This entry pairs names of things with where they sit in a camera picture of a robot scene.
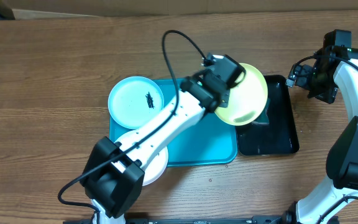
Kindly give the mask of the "green sponge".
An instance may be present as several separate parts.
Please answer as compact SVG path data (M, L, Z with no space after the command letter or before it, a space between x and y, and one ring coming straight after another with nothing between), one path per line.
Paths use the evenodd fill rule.
M261 112L261 114L252 122L252 124L261 125L261 126L269 125L269 117L268 117L268 115L267 115L267 111L268 111L268 108L269 108L269 104L270 104L270 99L267 98L267 101L266 101L264 110L263 110L263 111Z

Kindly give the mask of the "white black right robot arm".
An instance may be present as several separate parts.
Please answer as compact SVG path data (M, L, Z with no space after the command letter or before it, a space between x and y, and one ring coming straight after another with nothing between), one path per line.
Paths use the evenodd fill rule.
M329 150L326 177L275 223L338 223L335 215L358 200L358 49L332 45L311 58L313 66L304 59L292 66L287 86L304 88L311 98L341 91L349 123Z

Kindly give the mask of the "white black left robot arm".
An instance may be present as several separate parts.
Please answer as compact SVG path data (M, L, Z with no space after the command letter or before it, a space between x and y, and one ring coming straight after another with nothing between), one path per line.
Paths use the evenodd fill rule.
M143 127L127 133L118 142L103 137L93 147L81 180L96 213L121 217L139 197L145 170L153 158L206 113L212 113L236 80L235 75L205 69L186 77L176 98Z

